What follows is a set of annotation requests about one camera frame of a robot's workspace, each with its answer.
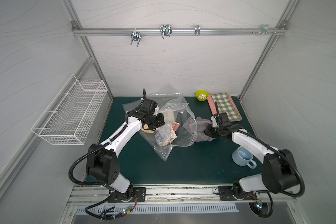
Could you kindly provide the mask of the white patterned towel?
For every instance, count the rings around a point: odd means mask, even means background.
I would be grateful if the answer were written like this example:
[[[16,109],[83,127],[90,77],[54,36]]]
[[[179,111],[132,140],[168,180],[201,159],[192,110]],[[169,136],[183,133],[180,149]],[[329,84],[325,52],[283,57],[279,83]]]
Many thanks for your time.
[[[155,135],[156,142],[160,147],[171,144],[177,138],[176,131],[180,126],[180,123],[175,121],[176,118],[173,111],[166,111],[162,114],[164,115],[165,125],[158,128]]]

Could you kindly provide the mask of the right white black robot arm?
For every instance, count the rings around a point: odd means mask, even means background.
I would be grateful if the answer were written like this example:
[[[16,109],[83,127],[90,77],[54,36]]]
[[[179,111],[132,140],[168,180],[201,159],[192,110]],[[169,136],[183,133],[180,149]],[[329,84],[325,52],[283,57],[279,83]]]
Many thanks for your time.
[[[262,173],[243,177],[233,184],[232,194],[236,198],[241,199],[253,191],[290,197],[301,197],[305,193],[305,183],[292,152],[268,145],[242,126],[233,125],[222,113],[214,114],[211,120],[212,124],[204,132],[207,136],[238,144],[262,164]]]

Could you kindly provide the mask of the grey towel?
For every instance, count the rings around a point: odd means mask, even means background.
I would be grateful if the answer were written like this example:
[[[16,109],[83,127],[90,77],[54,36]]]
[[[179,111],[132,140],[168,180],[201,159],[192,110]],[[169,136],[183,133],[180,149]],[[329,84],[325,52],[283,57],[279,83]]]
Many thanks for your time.
[[[208,126],[212,125],[212,121],[208,119],[204,119],[201,117],[197,117],[195,120],[192,118],[189,118],[183,128],[190,134],[193,134],[195,131],[195,127],[197,127],[197,138],[195,139],[195,142],[204,142],[204,141],[213,141],[215,138],[212,138],[208,135],[206,135],[204,132],[207,129]]]

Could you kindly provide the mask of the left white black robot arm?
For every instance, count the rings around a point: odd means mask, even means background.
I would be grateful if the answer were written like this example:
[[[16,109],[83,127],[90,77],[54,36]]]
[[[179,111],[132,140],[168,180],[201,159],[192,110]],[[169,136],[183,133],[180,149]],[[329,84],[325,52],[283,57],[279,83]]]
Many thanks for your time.
[[[131,182],[120,173],[118,156],[124,146],[144,126],[155,131],[165,125],[164,115],[158,113],[158,103],[142,99],[140,104],[126,112],[124,123],[100,145],[92,144],[86,160],[86,174],[121,194],[130,191]]]

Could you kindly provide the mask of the clear plastic vacuum bag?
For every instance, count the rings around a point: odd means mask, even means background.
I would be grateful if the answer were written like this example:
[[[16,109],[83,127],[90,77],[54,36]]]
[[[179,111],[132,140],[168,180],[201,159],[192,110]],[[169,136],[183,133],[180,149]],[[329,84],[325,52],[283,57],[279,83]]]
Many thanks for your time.
[[[148,93],[147,98],[158,103],[157,112],[163,114],[165,124],[155,131],[143,126],[139,134],[166,161],[174,147],[194,144],[198,137],[197,121],[187,100],[172,84]]]

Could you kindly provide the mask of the yellow towel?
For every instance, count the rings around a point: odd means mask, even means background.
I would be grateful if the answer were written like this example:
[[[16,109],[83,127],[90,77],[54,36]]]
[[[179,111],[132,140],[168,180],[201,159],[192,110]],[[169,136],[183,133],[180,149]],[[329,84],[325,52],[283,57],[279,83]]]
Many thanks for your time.
[[[145,133],[152,134],[152,133],[154,133],[154,132],[156,131],[156,129],[155,129],[155,128],[150,128],[149,125],[145,124],[145,125],[142,127],[141,131],[143,131],[143,132],[145,132]]]

